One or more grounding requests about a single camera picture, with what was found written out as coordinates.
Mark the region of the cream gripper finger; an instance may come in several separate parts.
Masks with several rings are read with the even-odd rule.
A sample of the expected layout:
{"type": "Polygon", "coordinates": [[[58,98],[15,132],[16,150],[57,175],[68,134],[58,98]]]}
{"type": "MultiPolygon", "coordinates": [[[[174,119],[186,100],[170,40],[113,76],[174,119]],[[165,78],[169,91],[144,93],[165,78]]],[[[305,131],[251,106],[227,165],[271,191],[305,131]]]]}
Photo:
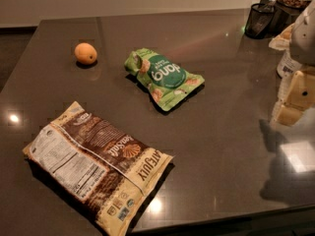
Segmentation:
{"type": "Polygon", "coordinates": [[[294,73],[284,103],[306,110],[315,103],[315,74],[306,71],[294,73]]]}
{"type": "Polygon", "coordinates": [[[293,126],[303,115],[303,110],[295,106],[286,105],[278,100],[274,106],[272,119],[285,126],[293,126]]]}

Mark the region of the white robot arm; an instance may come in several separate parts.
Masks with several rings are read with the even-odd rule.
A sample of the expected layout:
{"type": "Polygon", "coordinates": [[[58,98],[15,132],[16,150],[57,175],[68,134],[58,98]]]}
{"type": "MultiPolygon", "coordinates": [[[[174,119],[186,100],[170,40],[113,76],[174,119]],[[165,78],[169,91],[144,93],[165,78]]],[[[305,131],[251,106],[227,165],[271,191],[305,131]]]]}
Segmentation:
{"type": "Polygon", "coordinates": [[[272,114],[273,121],[292,126],[315,104],[315,0],[269,46],[288,52],[301,65],[283,74],[272,114]]]}

